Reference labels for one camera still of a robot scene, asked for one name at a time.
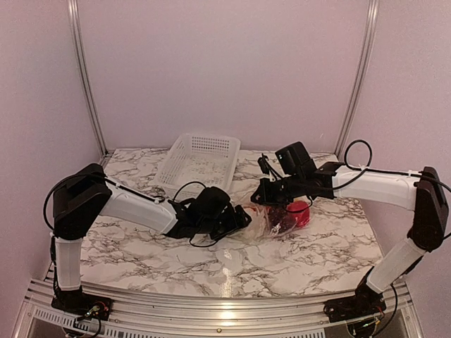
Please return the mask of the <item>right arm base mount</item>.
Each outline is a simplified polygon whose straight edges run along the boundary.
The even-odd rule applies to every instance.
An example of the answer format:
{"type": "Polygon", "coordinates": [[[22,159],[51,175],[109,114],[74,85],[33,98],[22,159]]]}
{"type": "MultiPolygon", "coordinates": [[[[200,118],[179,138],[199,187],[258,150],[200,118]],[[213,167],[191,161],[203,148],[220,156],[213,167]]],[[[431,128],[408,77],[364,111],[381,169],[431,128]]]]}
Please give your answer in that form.
{"type": "Polygon", "coordinates": [[[382,293],[376,293],[366,283],[364,277],[352,296],[331,299],[325,302],[323,312],[331,323],[352,320],[386,310],[382,293]]]}

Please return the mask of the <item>fake white cauliflower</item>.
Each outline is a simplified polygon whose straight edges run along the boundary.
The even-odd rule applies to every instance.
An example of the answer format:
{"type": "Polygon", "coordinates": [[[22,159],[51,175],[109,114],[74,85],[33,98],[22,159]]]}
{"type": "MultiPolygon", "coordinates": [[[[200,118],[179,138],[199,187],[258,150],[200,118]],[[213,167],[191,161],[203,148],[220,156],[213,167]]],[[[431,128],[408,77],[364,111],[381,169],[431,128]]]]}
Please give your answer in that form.
{"type": "Polygon", "coordinates": [[[266,234],[267,216],[265,211],[250,210],[251,222],[243,230],[242,238],[248,242],[260,240],[266,234]]]}

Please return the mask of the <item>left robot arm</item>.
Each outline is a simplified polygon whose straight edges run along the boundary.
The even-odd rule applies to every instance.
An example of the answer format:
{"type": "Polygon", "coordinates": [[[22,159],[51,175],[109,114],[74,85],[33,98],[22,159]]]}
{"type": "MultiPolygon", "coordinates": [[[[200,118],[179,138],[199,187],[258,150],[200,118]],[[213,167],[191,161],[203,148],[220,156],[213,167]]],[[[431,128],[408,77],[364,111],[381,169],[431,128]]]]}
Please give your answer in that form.
{"type": "Polygon", "coordinates": [[[148,196],[114,181],[96,163],[57,182],[42,208],[51,230],[56,298],[74,313],[89,307],[81,285],[81,246],[100,217],[141,225],[172,239],[206,235],[214,244],[251,223],[251,216],[225,191],[205,184],[200,187],[198,195],[183,200],[148,196]]]}

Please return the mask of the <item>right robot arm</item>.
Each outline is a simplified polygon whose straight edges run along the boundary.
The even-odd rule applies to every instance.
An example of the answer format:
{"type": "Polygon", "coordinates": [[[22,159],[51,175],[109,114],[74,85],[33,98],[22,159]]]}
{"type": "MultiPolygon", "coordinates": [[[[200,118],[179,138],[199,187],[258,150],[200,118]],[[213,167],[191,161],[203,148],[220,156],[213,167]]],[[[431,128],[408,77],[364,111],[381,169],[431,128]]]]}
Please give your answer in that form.
{"type": "Polygon", "coordinates": [[[449,206],[435,168],[401,172],[373,169],[369,163],[353,167],[348,162],[327,162],[317,167],[303,143],[295,142],[276,152],[283,174],[259,158],[262,178],[251,196],[262,206],[286,207],[305,196],[313,201],[352,198],[399,206],[413,212],[414,219],[406,239],[394,245],[383,260],[372,267],[350,298],[349,309],[364,315],[398,277],[408,273],[426,253],[436,250],[449,238],[446,233],[449,206]]]}

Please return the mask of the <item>clear zip top bag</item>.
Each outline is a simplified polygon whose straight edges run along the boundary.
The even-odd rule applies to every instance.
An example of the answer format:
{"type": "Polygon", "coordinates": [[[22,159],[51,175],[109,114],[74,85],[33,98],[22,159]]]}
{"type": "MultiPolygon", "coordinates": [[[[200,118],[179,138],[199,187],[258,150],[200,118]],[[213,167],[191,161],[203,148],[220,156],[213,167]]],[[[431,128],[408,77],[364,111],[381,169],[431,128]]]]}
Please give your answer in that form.
{"type": "Polygon", "coordinates": [[[311,202],[295,201],[286,207],[260,206],[249,203],[244,207],[251,222],[232,235],[241,242],[260,242],[288,235],[307,226],[311,202]]]}

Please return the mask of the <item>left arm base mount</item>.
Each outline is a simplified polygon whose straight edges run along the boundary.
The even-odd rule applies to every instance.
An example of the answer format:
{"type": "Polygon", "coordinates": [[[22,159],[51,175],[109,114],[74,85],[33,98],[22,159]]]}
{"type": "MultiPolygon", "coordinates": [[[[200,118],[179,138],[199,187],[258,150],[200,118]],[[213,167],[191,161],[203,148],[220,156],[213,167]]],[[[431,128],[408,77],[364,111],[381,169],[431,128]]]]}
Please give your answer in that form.
{"type": "Polygon", "coordinates": [[[51,306],[55,309],[76,314],[79,320],[98,318],[108,320],[112,299],[83,292],[82,287],[72,291],[63,291],[55,282],[54,297],[51,306]]]}

